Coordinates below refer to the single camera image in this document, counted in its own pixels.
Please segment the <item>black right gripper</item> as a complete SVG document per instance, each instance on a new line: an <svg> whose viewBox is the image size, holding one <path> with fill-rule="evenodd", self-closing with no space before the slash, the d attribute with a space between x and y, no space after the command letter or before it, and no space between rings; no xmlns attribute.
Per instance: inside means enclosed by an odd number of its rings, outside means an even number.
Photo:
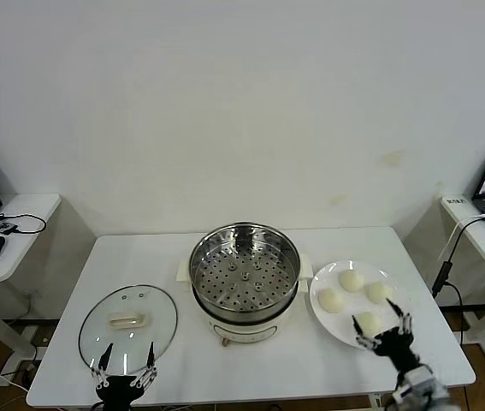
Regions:
<svg viewBox="0 0 485 411"><path fill-rule="evenodd" d="M412 335L412 316L404 312L395 302L386 299L399 319L399 324L375 337L367 337L364 334L356 317L352 315L353 328L356 331L357 343L365 349L373 349L374 353L381 357L388 357L393 363L399 375L419 368L419 357L411 350L414 341Z"/></svg>

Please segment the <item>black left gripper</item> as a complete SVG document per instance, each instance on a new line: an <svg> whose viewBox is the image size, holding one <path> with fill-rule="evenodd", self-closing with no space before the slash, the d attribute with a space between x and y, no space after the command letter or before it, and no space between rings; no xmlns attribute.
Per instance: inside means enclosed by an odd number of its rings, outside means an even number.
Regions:
<svg viewBox="0 0 485 411"><path fill-rule="evenodd" d="M99 401L95 403L95 408L101 408L103 411L129 411L132 409L132 403L144 395L145 390L157 377L154 342L150 344L145 368L137 377L107 377L106 370L111 352L112 344L110 343L100 356L98 364L91 366L92 379L99 398Z"/></svg>

